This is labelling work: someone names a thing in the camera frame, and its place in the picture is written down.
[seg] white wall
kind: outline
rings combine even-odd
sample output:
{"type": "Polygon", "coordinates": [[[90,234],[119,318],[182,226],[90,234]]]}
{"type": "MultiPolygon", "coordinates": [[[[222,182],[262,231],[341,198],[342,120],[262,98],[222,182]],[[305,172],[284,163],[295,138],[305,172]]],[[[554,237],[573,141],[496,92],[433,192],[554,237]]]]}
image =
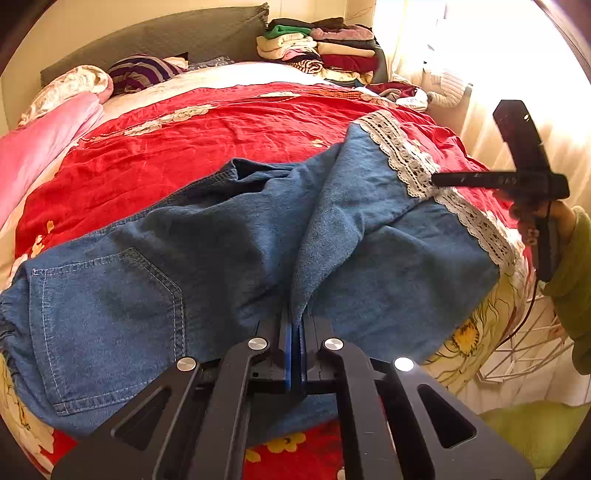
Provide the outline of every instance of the white wall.
{"type": "MultiPolygon", "coordinates": [[[[20,114],[40,90],[40,71],[65,55],[111,32],[163,15],[211,7],[260,5],[265,0],[57,0],[24,38],[2,74],[3,110],[15,128],[20,114]]],[[[347,16],[373,0],[267,0],[269,18],[315,21],[347,16]]]]}

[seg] handheld controller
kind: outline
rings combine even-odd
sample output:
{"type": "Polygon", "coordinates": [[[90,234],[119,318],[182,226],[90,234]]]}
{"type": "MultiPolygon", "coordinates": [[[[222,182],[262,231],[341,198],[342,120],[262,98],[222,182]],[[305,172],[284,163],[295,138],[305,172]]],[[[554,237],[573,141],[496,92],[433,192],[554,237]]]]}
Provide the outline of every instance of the handheld controller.
{"type": "MultiPolygon", "coordinates": [[[[501,100],[493,118],[509,147],[516,171],[435,173],[431,182],[437,187],[502,189],[518,202],[567,198],[569,182],[564,175],[550,170],[544,144],[525,104],[521,100],[501,100]]],[[[548,282],[559,262],[558,232],[548,215],[535,217],[534,221],[540,235],[532,249],[533,261],[538,279],[548,282]]]]}

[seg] headboard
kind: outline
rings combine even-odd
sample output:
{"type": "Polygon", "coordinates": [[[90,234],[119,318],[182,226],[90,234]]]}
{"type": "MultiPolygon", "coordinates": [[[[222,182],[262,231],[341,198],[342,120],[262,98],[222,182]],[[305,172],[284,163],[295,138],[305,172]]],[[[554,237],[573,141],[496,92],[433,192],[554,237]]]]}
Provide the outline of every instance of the headboard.
{"type": "Polygon", "coordinates": [[[260,60],[255,37],[262,35],[269,16],[268,4],[257,7],[222,7],[192,10],[153,18],[123,28],[70,53],[41,71],[41,84],[81,65],[103,70],[136,53],[170,57],[189,52],[190,61],[227,55],[234,61],[260,60]]]}

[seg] denim jeans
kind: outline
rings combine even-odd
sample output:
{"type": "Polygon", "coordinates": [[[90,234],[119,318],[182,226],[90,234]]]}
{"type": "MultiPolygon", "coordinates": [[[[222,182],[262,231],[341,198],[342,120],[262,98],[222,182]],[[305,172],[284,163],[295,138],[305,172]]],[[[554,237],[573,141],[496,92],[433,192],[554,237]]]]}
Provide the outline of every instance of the denim jeans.
{"type": "MultiPolygon", "coordinates": [[[[305,163],[235,158],[26,261],[0,296],[0,346],[30,410],[83,436],[177,359],[223,356],[286,304],[370,356],[422,361],[497,278],[457,216],[409,196],[352,124],[305,163]]],[[[330,398],[263,405],[253,441],[336,414],[330,398]]]]}

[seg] white curtain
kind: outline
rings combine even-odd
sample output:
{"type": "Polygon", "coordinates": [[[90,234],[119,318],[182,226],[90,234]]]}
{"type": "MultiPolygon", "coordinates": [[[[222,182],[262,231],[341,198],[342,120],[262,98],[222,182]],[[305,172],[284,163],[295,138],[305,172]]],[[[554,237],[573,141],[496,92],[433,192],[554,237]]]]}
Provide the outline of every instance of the white curtain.
{"type": "Polygon", "coordinates": [[[591,212],[591,85],[554,25],[532,0],[450,0],[445,20],[431,12],[421,24],[419,11],[431,2],[378,0],[375,32],[391,71],[420,81],[427,60],[472,83],[456,133],[468,153],[490,168],[512,168],[492,111],[503,98],[523,100],[552,169],[569,178],[569,203],[591,212]],[[398,14],[395,28],[380,16],[388,9],[398,14]]]}

